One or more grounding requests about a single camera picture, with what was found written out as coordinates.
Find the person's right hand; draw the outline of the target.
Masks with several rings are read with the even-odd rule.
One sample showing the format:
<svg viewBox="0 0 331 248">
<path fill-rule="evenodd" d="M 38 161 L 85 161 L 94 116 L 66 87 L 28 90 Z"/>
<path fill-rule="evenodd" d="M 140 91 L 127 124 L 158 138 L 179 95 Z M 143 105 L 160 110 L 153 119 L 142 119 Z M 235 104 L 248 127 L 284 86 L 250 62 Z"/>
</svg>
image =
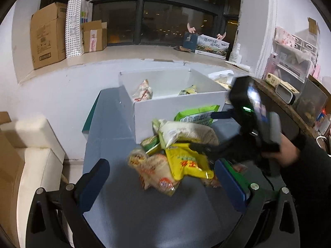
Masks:
<svg viewBox="0 0 331 248">
<path fill-rule="evenodd" d="M 275 159 L 281 166 L 294 163 L 300 155 L 300 150 L 283 134 L 281 135 L 280 151 L 278 153 L 263 153 L 268 159 Z"/>
</svg>

